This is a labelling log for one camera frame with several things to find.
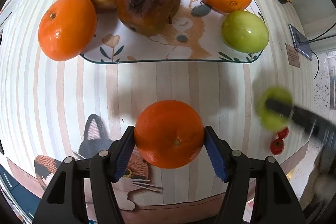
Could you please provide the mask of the dark bruised red apple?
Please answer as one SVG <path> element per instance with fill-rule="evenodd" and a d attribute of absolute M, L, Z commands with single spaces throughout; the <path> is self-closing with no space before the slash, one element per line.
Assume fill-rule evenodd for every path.
<path fill-rule="evenodd" d="M 130 30 L 151 37 L 173 23 L 181 0 L 117 0 L 120 21 Z"/>

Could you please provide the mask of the striped cat-print table mat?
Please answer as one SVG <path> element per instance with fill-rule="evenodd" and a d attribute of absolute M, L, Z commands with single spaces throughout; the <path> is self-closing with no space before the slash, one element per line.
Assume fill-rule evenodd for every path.
<path fill-rule="evenodd" d="M 144 108 L 161 100 L 189 104 L 205 125 L 234 149 L 253 158 L 270 155 L 272 134 L 263 129 L 257 101 L 280 85 L 299 106 L 314 106 L 314 64 L 300 57 L 290 65 L 288 26 L 301 28 L 291 4 L 256 0 L 270 42 L 250 64 L 158 62 L 98 65 L 78 56 L 49 59 L 38 43 L 38 26 L 56 0 L 8 0 L 1 13 L 1 164 L 36 195 L 34 160 L 62 160 L 79 149 L 91 114 L 119 139 Z"/>

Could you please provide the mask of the cherry tomato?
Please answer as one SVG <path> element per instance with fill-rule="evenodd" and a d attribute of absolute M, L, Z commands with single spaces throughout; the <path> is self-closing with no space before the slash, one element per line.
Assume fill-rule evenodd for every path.
<path fill-rule="evenodd" d="M 273 155 L 280 155 L 284 151 L 284 140 L 281 138 L 274 139 L 270 144 L 270 151 Z"/>
<path fill-rule="evenodd" d="M 289 134 L 289 129 L 288 127 L 284 128 L 283 130 L 281 130 L 280 132 L 277 133 L 277 136 L 280 139 L 285 139 Z"/>

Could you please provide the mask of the green apple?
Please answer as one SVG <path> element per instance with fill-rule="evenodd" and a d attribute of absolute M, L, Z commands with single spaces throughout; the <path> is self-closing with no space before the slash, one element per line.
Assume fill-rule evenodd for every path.
<path fill-rule="evenodd" d="M 261 52 L 269 42 L 264 20 L 244 10 L 228 14 L 222 22 L 221 32 L 226 45 L 242 53 Z"/>
<path fill-rule="evenodd" d="M 272 132 L 279 132 L 286 128 L 288 120 L 281 117 L 279 113 L 268 110 L 265 102 L 268 98 L 276 99 L 282 103 L 292 105 L 293 98 L 291 92 L 281 86 L 269 87 L 261 96 L 257 107 L 257 114 L 260 117 L 262 126 Z"/>

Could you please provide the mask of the oval floral ceramic plate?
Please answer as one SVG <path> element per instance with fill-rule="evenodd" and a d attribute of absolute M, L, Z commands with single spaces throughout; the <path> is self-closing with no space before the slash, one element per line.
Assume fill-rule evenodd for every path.
<path fill-rule="evenodd" d="M 261 53 L 242 53 L 225 44 L 218 13 L 201 0 L 181 0 L 172 24 L 146 37 L 124 26 L 115 12 L 97 17 L 96 34 L 81 57 L 95 64 L 152 61 L 214 61 L 252 63 Z"/>

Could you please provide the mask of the blue smartphone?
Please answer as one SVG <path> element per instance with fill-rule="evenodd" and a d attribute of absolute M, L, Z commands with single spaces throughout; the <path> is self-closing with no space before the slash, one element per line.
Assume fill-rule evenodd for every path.
<path fill-rule="evenodd" d="M 308 60 L 313 60 L 313 54 L 310 48 L 309 40 L 293 25 L 288 24 L 293 46 L 298 53 L 301 53 Z"/>

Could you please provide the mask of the small mandarin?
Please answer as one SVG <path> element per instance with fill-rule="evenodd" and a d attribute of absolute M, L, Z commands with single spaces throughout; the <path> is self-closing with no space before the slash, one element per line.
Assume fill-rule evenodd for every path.
<path fill-rule="evenodd" d="M 97 14 L 90 0 L 57 0 L 39 24 L 40 48 L 54 61 L 72 59 L 92 40 L 96 26 Z"/>

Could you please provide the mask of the brown small card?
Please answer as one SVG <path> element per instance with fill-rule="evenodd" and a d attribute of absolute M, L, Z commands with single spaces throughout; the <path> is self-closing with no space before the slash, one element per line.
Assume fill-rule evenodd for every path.
<path fill-rule="evenodd" d="M 294 49 L 294 47 L 290 46 L 289 44 L 286 44 L 285 46 L 289 65 L 300 68 L 301 66 L 299 62 L 298 52 Z"/>

